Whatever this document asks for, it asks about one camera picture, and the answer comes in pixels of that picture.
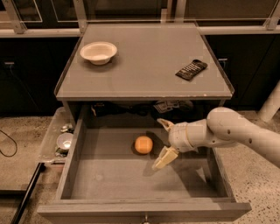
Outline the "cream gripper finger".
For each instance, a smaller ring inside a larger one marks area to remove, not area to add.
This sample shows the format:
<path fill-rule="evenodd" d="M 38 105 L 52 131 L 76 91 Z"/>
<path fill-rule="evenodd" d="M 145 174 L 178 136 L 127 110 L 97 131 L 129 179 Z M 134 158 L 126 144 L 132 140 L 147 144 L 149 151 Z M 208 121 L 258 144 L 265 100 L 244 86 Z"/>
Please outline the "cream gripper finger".
<path fill-rule="evenodd" d="M 157 159 L 154 161 L 154 164 L 152 165 L 152 169 L 154 171 L 160 170 L 167 166 L 169 163 L 171 163 L 173 160 L 175 160 L 179 155 L 179 152 L 174 149 L 173 147 L 164 147 Z"/>
<path fill-rule="evenodd" d="M 166 131 L 170 131 L 174 126 L 174 123 L 163 118 L 158 118 L 157 122 L 160 123 Z"/>

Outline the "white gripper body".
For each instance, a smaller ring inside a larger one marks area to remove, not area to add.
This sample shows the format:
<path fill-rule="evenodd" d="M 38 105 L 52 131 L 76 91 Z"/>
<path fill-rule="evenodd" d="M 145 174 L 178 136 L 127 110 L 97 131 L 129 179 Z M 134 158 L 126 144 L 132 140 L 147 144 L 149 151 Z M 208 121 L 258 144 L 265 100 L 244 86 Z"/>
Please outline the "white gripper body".
<path fill-rule="evenodd" d="M 194 147 L 187 137 L 187 122 L 174 124 L 169 130 L 169 143 L 178 152 L 192 151 Z"/>

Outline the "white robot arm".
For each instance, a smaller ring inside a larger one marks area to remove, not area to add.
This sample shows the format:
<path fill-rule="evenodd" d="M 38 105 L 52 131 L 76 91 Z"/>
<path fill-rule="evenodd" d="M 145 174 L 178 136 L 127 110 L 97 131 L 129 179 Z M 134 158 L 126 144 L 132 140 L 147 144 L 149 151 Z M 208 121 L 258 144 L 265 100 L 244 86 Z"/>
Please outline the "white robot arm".
<path fill-rule="evenodd" d="M 159 170 L 175 160 L 179 153 L 198 147 L 225 147 L 227 144 L 246 145 L 254 152 L 280 167 L 280 135 L 263 129 L 230 108 L 212 109 L 206 119 L 196 122 L 172 123 L 158 118 L 168 132 L 170 147 L 164 147 L 152 168 Z"/>

